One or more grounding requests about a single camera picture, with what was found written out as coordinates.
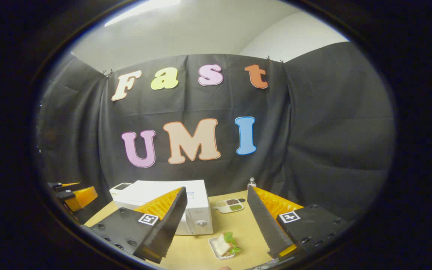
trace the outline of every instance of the white appliance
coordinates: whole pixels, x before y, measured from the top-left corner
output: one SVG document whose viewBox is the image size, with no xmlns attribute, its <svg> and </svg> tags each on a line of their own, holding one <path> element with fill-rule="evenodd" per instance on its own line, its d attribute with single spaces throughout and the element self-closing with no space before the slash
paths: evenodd
<svg viewBox="0 0 432 270">
<path fill-rule="evenodd" d="M 165 193 L 184 186 L 187 193 L 187 206 L 175 234 L 195 236 L 213 234 L 211 208 L 204 180 L 192 181 L 136 181 L 121 183 L 109 192 L 118 207 L 135 209 Z"/>
</svg>

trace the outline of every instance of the paper letter cutout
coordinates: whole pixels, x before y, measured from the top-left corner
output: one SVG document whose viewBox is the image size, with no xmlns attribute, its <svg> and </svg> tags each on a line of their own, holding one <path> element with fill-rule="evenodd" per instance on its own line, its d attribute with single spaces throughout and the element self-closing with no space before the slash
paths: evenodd
<svg viewBox="0 0 432 270">
<path fill-rule="evenodd" d="M 240 148 L 236 150 L 236 153 L 238 155 L 254 153 L 256 151 L 256 147 L 252 143 L 252 124 L 254 124 L 254 117 L 238 117 L 234 122 L 240 127 Z"/>
<path fill-rule="evenodd" d="M 199 68 L 199 84 L 202 86 L 215 86 L 223 81 L 223 75 L 219 73 L 221 67 L 218 65 L 204 65 Z"/>
<path fill-rule="evenodd" d="M 261 89 L 268 87 L 268 83 L 263 82 L 261 79 L 261 74 L 266 75 L 266 71 L 259 69 L 258 65 L 245 67 L 244 70 L 249 71 L 249 79 L 254 87 Z"/>
<path fill-rule="evenodd" d="M 178 85 L 178 70 L 176 68 L 163 68 L 154 74 L 156 79 L 151 82 L 151 89 L 171 89 Z"/>
<path fill-rule="evenodd" d="M 154 130 L 144 130 L 140 135 L 144 139 L 144 144 L 146 146 L 147 155 L 145 159 L 141 159 L 136 153 L 136 145 L 134 145 L 134 140 L 137 136 L 136 133 L 125 132 L 121 135 L 121 138 L 124 140 L 126 155 L 129 162 L 139 168 L 148 168 L 156 161 L 155 147 L 153 144 L 153 137 L 156 135 L 156 132 Z"/>
<path fill-rule="evenodd" d="M 116 92 L 111 100 L 118 101 L 125 98 L 127 95 L 125 89 L 127 88 L 128 91 L 131 90 L 132 85 L 134 84 L 134 78 L 137 79 L 139 77 L 141 77 L 141 70 L 119 76 L 118 87 L 116 87 Z"/>
<path fill-rule="evenodd" d="M 168 159 L 170 164 L 181 164 L 186 158 L 181 155 L 181 149 L 191 161 L 196 159 L 199 145 L 201 154 L 199 159 L 208 161 L 221 157 L 216 147 L 215 128 L 218 120 L 214 118 L 204 118 L 199 121 L 194 136 L 191 137 L 185 126 L 181 122 L 171 122 L 163 126 L 163 130 L 168 132 L 171 157 Z"/>
</svg>

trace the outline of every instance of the microwave knob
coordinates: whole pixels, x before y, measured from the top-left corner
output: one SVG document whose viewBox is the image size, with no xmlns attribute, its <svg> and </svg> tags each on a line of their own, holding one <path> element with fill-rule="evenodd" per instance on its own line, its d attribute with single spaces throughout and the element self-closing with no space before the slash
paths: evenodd
<svg viewBox="0 0 432 270">
<path fill-rule="evenodd" d="M 204 220 L 200 220 L 200 221 L 196 222 L 196 224 L 199 225 L 199 226 L 204 227 L 204 226 L 206 226 L 208 223 L 207 223 L 206 221 L 204 221 Z"/>
</svg>

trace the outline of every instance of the sandwich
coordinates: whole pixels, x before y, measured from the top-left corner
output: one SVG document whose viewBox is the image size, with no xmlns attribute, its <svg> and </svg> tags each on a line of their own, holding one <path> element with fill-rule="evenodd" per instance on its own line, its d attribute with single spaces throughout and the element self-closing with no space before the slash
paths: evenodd
<svg viewBox="0 0 432 270">
<path fill-rule="evenodd" d="M 214 250 L 221 257 L 226 257 L 241 251 L 236 241 L 233 239 L 232 232 L 220 234 L 213 242 Z"/>
</svg>

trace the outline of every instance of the black curtain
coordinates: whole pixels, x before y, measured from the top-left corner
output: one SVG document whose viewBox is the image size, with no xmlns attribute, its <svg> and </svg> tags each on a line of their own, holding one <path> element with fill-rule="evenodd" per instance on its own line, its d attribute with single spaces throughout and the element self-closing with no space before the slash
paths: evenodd
<svg viewBox="0 0 432 270">
<path fill-rule="evenodd" d="M 202 65 L 218 64 L 223 82 L 198 83 Z M 266 71 L 259 89 L 245 67 Z M 178 69 L 178 85 L 151 89 L 156 71 Z M 142 71 L 124 99 L 112 101 L 118 77 Z M 110 202 L 109 188 L 136 180 L 205 179 L 208 195 L 259 187 L 306 205 L 320 204 L 347 219 L 357 217 L 384 183 L 394 141 L 394 117 L 377 72 L 350 42 L 332 44 L 287 63 L 261 58 L 202 54 L 161 58 L 108 76 L 74 55 L 65 57 L 43 89 L 38 121 L 46 181 L 94 186 L 95 213 Z M 238 155 L 235 118 L 252 116 L 256 152 Z M 165 123 L 182 122 L 192 135 L 204 118 L 218 120 L 221 157 L 169 164 Z M 156 162 L 139 168 L 128 161 L 124 132 L 154 130 Z"/>
</svg>

